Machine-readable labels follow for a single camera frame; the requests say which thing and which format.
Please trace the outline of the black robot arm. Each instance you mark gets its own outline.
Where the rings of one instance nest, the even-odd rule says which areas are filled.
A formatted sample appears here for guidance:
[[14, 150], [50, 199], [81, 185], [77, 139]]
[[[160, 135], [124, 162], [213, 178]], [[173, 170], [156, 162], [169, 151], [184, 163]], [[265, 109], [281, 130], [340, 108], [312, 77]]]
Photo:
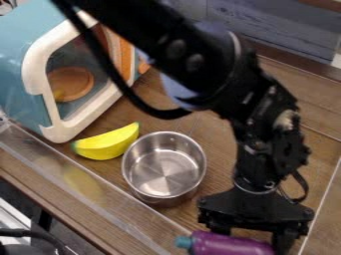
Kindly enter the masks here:
[[[297, 100], [261, 69], [256, 52], [233, 32], [192, 23], [160, 0], [51, 1], [144, 112], [173, 120], [212, 110], [231, 122], [237, 140], [233, 188], [198, 201], [198, 221], [207, 228], [180, 238], [178, 246], [190, 255], [288, 255], [309, 232], [315, 212], [288, 196], [281, 182], [303, 177], [299, 169], [312, 150], [300, 130]], [[156, 109], [129, 88], [81, 11], [118, 33], [162, 72], [174, 109]]]

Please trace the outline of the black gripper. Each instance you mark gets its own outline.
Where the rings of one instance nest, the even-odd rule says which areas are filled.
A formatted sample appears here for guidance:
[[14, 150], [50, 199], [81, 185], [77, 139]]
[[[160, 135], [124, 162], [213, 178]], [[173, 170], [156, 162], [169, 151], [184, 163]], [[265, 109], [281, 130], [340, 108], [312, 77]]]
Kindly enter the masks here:
[[315, 217], [309, 207], [291, 203], [277, 192], [251, 194], [237, 187], [203, 197], [197, 209], [198, 222], [217, 234], [231, 235], [232, 228], [275, 233], [276, 255], [288, 255], [299, 236], [308, 234]]

